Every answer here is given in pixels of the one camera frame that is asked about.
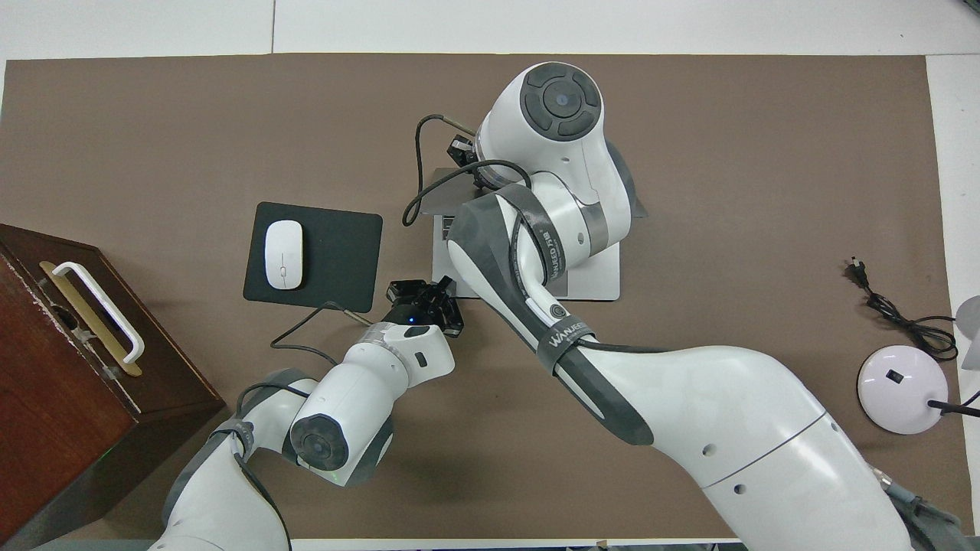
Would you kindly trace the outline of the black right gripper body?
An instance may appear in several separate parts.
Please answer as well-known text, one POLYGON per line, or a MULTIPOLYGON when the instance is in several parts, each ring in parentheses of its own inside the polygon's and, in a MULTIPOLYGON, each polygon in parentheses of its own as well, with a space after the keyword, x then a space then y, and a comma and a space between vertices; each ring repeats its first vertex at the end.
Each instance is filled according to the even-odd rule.
MULTIPOLYGON (((479 154, 476 153, 475 143, 463 135, 455 135, 447 148, 447 154, 459 168, 464 168, 480 161, 479 154)), ((470 174, 475 182, 475 186, 487 191, 496 191, 500 185, 492 178, 487 178, 483 172, 484 168, 470 168, 470 174)))

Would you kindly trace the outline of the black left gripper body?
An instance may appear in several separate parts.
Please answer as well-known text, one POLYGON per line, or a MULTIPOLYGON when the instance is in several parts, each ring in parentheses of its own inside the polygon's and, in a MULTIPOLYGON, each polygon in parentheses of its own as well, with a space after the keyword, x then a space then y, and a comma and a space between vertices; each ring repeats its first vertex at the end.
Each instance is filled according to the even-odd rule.
POLYGON ((383 317, 383 321, 399 325, 412 325, 412 327, 437 325, 438 328, 444 328, 446 325, 446 306, 445 300, 430 302, 403 298, 392 303, 391 309, 383 317))

